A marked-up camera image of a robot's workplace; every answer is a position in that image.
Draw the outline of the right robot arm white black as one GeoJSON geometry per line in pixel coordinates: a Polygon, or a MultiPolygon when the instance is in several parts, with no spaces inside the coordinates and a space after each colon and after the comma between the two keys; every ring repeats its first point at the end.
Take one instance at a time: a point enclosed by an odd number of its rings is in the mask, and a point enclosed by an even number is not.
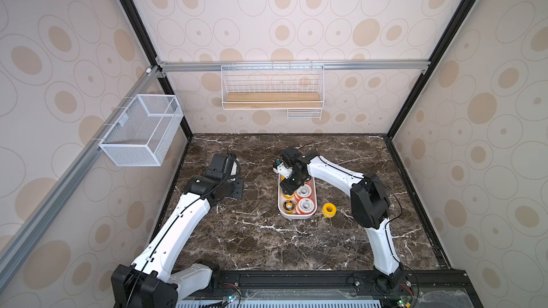
{"type": "Polygon", "coordinates": [[[286,148],[273,170],[283,176],[281,190],[293,194],[311,178],[329,183],[350,198],[352,216],[366,229],[374,268],[386,277],[403,271],[390,231],[390,200],[387,188],[374,173],[359,173],[330,162],[315,151],[301,153],[286,148]]]}

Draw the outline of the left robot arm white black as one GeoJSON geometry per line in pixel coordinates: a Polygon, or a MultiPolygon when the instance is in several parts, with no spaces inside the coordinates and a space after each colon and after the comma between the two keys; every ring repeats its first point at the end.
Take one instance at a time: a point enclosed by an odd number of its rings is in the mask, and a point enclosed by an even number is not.
{"type": "Polygon", "coordinates": [[[174,272],[182,249],[209,210],[225,198],[239,199],[244,181],[232,152],[217,153],[201,175],[184,186],[176,208],[157,235],[129,266],[111,275],[115,307],[175,307],[195,292],[216,292],[219,266],[200,260],[174,272]]]}

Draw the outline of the white plastic storage box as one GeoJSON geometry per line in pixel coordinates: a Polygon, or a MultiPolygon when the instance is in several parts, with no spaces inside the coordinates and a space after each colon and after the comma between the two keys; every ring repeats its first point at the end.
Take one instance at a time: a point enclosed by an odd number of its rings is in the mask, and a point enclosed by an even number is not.
{"type": "Polygon", "coordinates": [[[278,175],[277,205],[280,214],[288,220],[306,220],[312,218],[318,209],[315,179],[311,178],[292,195],[286,195],[281,187],[285,178],[278,175]]]}

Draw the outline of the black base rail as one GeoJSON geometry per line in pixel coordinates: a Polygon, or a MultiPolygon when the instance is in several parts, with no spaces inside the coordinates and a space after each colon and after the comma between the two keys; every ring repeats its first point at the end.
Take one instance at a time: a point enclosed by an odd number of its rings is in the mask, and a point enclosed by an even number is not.
{"type": "Polygon", "coordinates": [[[368,271],[185,271],[163,282],[118,266],[115,307],[481,307],[462,270],[409,270],[392,292],[368,271]]]}

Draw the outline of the aluminium rail left wall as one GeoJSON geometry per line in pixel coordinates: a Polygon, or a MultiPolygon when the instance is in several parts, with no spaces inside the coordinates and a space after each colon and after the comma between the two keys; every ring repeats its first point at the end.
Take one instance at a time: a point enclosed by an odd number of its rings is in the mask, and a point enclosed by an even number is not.
{"type": "Polygon", "coordinates": [[[40,205],[33,211],[29,219],[14,235],[10,243],[1,253],[1,291],[4,291],[12,281],[14,275],[27,260],[32,250],[37,246],[52,222],[74,194],[86,174],[102,154],[99,141],[114,126],[116,120],[128,107],[130,101],[138,94],[142,94],[150,87],[151,83],[161,75],[159,66],[153,66],[142,75],[129,93],[124,97],[112,114],[102,123],[100,129],[86,144],[75,161],[67,169],[64,175],[55,182],[52,189],[40,205]]]}

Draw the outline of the orange white tape roll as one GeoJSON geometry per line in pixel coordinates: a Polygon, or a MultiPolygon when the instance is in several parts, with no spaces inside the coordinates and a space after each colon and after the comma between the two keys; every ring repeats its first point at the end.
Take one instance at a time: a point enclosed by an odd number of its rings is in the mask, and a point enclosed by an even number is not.
{"type": "Polygon", "coordinates": [[[302,199],[298,201],[298,214],[310,215],[315,212],[316,205],[310,198],[302,199]]]}
{"type": "Polygon", "coordinates": [[[313,190],[312,190],[311,186],[309,186],[308,184],[305,184],[305,185],[302,185],[301,187],[299,187],[295,191],[295,197],[298,200],[302,200],[302,199],[310,198],[312,196],[312,193],[313,193],[313,190]]]}

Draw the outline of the aluminium rail wall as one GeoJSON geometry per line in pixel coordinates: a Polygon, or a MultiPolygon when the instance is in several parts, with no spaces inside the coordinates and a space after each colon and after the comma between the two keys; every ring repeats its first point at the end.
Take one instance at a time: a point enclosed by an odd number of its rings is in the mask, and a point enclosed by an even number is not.
{"type": "Polygon", "coordinates": [[[217,62],[166,62],[159,66],[164,72],[221,72],[221,71],[276,71],[311,70],[322,68],[326,71],[362,70],[425,70],[430,62],[422,59],[398,60],[351,60],[351,61],[217,61],[217,62]]]}
{"type": "Polygon", "coordinates": [[[55,182],[52,189],[40,205],[33,211],[29,219],[14,235],[10,243],[1,253],[1,291],[4,291],[12,281],[14,275],[27,260],[32,250],[37,246],[52,222],[74,194],[86,174],[102,154],[99,141],[114,126],[116,120],[128,107],[130,101],[138,94],[142,94],[150,87],[151,83],[161,75],[159,66],[153,66],[142,75],[129,93],[124,97],[112,114],[102,123],[100,129],[86,144],[75,161],[67,169],[64,175],[55,182]]]}

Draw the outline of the aluminium rail back wall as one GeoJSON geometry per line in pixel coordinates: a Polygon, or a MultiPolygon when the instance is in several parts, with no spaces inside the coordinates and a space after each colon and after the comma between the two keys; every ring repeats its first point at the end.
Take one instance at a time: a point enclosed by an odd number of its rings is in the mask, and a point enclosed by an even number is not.
{"type": "Polygon", "coordinates": [[[322,68],[326,71],[362,70],[425,70],[430,62],[422,59],[398,60],[351,60],[351,61],[217,61],[217,62],[166,62],[159,66],[164,72],[221,72],[221,71],[276,71],[311,70],[322,68]]]}

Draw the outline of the yellow black label tape roll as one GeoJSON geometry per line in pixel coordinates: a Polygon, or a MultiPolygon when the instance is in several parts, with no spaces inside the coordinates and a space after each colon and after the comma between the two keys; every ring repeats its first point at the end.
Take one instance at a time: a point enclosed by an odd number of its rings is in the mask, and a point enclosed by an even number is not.
{"type": "Polygon", "coordinates": [[[286,215],[298,214],[298,203],[294,200],[286,200],[282,203],[282,212],[286,215]]]}

